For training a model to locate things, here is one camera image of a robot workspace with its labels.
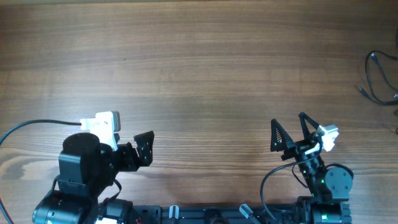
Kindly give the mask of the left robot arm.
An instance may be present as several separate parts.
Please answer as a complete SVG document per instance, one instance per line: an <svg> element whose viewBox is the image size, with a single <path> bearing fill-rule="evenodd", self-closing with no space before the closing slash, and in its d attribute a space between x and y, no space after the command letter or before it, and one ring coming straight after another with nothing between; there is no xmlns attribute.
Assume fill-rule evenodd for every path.
<svg viewBox="0 0 398 224"><path fill-rule="evenodd" d="M135 172L153 160L154 132L134 136L137 146L119 144L116 150L91 133L67 137L58 163L60 173L36 206L34 223L140 223L133 203L117 195L103 202L98 197L109 186L121 184L120 172Z"/></svg>

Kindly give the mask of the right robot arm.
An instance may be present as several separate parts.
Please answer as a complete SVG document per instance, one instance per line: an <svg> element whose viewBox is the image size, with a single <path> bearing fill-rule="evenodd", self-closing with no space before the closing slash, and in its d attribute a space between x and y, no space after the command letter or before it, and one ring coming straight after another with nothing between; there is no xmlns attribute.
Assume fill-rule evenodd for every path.
<svg viewBox="0 0 398 224"><path fill-rule="evenodd" d="M269 209L265 212L277 223L351 223L347 201L353 171L341 164L326 165L320 155L333 149L338 128L334 124L318 124L304 112L299 118L303 139L296 142L276 119L271 121L271 151L282 152L283 161L295 160L283 168L297 166L311 196L300 196L285 208L276 207L274 215Z"/></svg>

